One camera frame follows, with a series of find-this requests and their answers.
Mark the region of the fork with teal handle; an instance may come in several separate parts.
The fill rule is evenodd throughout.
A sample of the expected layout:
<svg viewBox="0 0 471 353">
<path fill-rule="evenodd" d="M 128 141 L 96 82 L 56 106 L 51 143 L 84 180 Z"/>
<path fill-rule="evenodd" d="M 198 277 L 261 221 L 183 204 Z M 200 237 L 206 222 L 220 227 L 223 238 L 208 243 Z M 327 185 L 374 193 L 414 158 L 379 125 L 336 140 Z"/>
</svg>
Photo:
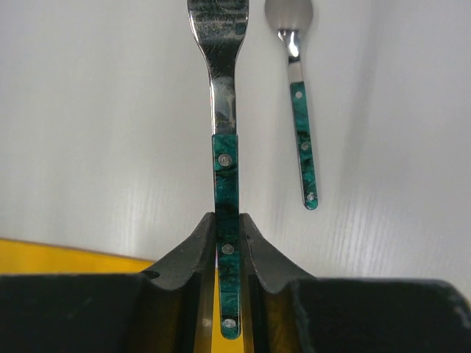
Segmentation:
<svg viewBox="0 0 471 353">
<path fill-rule="evenodd" d="M 241 334 L 238 135 L 235 70 L 249 17 L 248 1 L 192 0 L 188 18 L 208 69 L 221 334 Z"/>
</svg>

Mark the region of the spoon with teal handle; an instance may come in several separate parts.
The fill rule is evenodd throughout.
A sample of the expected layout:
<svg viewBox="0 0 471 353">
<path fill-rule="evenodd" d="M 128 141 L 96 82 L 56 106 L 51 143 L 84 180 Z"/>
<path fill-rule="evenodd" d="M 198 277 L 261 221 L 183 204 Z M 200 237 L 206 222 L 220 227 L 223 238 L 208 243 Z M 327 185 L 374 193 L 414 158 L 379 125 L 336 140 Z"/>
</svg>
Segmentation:
<svg viewBox="0 0 471 353">
<path fill-rule="evenodd" d="M 316 173 L 301 62 L 301 39 L 314 18 L 314 6 L 311 1 L 272 0 L 265 2 L 264 12 L 268 25 L 286 47 L 302 199 L 306 209 L 315 210 L 318 207 Z"/>
</svg>

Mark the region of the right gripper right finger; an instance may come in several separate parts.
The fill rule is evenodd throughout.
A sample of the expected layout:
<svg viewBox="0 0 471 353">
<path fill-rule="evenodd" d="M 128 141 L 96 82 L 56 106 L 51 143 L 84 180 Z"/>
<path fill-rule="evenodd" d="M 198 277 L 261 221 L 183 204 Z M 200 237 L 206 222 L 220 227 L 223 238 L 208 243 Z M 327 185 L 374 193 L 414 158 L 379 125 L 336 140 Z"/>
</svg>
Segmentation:
<svg viewBox="0 0 471 353">
<path fill-rule="evenodd" d="M 468 352 L 470 306 L 437 279 L 319 278 L 240 217 L 246 352 Z"/>
</svg>

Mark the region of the yellow cartoon cloth placemat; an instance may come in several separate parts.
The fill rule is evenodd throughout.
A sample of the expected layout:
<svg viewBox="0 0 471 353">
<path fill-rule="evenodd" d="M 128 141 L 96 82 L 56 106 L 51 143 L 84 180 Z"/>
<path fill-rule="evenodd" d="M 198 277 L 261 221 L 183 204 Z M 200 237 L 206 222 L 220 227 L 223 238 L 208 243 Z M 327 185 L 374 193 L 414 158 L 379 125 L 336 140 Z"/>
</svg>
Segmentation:
<svg viewBox="0 0 471 353">
<path fill-rule="evenodd" d="M 145 260 L 70 248 L 1 242 L 1 277 L 44 274 L 133 274 L 150 267 Z"/>
</svg>

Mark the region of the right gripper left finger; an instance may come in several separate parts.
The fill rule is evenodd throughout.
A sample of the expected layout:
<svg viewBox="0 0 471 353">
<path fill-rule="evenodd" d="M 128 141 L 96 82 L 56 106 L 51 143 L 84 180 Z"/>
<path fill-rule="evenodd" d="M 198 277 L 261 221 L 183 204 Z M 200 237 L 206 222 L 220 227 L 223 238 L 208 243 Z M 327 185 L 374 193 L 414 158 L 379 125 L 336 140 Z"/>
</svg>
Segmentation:
<svg viewBox="0 0 471 353">
<path fill-rule="evenodd" d="M 216 221 L 133 274 L 1 277 L 3 352 L 209 352 Z"/>
</svg>

